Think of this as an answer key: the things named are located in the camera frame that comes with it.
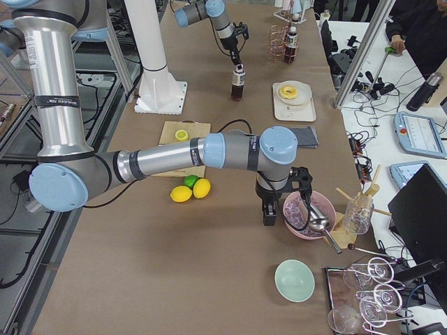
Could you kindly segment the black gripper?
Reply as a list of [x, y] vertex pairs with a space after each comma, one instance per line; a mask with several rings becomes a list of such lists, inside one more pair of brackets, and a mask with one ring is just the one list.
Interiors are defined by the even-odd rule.
[[263, 210], [263, 225], [274, 226], [277, 219], [277, 212], [281, 207], [279, 199], [282, 195], [282, 188], [285, 187], [288, 177], [280, 180], [268, 179], [264, 174], [258, 174], [256, 178], [256, 194], [261, 199]]
[[230, 58], [235, 66], [235, 72], [243, 71], [243, 64], [240, 59], [240, 53], [237, 48], [238, 39], [235, 34], [223, 39], [223, 48], [229, 51]]

